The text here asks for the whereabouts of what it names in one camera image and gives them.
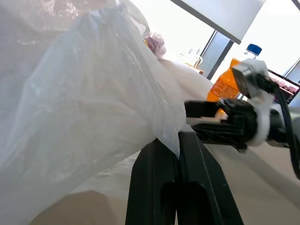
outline white plastic bag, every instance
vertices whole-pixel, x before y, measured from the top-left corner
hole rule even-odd
[[[125,5],[77,19],[28,79],[11,80],[7,88],[14,91],[14,83],[23,90],[9,105],[12,114],[0,105],[2,118],[10,118],[1,121],[7,133],[0,152],[1,225],[28,224],[155,137],[179,153],[180,89],[143,44]]]

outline orange bottle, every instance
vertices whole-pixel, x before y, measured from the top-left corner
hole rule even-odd
[[[225,71],[210,89],[207,95],[207,101],[217,102],[220,98],[236,98],[239,88],[235,82],[232,67],[239,64],[240,61],[232,59],[230,67]]]

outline plastic bottle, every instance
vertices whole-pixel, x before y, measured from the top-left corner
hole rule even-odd
[[[236,98],[239,93],[239,88],[235,82],[232,67],[239,64],[248,58],[256,59],[262,49],[254,44],[249,44],[246,52],[239,57],[239,60],[232,59],[230,67],[216,81],[207,95],[207,101],[216,102],[220,98]]]

